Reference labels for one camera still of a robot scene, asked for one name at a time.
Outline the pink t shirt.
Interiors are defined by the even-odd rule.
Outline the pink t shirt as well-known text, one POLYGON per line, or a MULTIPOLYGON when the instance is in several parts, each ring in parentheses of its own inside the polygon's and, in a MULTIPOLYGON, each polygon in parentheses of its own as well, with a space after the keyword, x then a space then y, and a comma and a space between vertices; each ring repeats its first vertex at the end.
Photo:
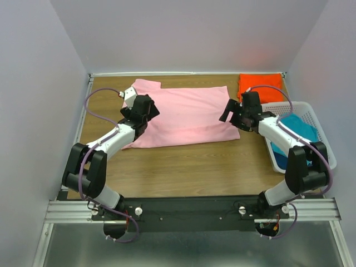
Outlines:
POLYGON ((230 99, 226 86, 210 88, 161 88, 161 83, 137 79, 133 88, 149 95, 160 114, 126 149, 181 146, 240 139, 238 129, 221 122, 230 99))

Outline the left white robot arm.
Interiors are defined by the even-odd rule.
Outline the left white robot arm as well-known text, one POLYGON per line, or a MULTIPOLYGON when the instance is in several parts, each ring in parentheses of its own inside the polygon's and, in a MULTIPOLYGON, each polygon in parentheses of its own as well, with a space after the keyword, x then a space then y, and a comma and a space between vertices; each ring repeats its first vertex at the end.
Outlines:
POLYGON ((96 141, 72 146, 62 177, 62 185, 79 192, 104 207, 112 220, 123 214, 123 196, 106 185, 108 160, 126 145, 136 141, 147 129, 148 122, 160 113, 149 95, 136 95, 127 104, 115 127, 96 141))

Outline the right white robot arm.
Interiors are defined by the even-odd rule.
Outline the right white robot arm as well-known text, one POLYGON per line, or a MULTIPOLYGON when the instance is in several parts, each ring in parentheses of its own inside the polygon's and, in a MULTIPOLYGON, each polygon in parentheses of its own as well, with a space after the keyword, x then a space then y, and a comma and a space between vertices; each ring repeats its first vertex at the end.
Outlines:
POLYGON ((270 217, 279 206, 293 198, 321 187, 330 189, 333 173, 328 162, 327 147, 298 135, 270 111, 263 111, 257 92, 243 93, 242 101, 230 99, 219 118, 246 132, 255 132, 276 144, 287 156, 284 180, 262 192, 256 212, 270 217))

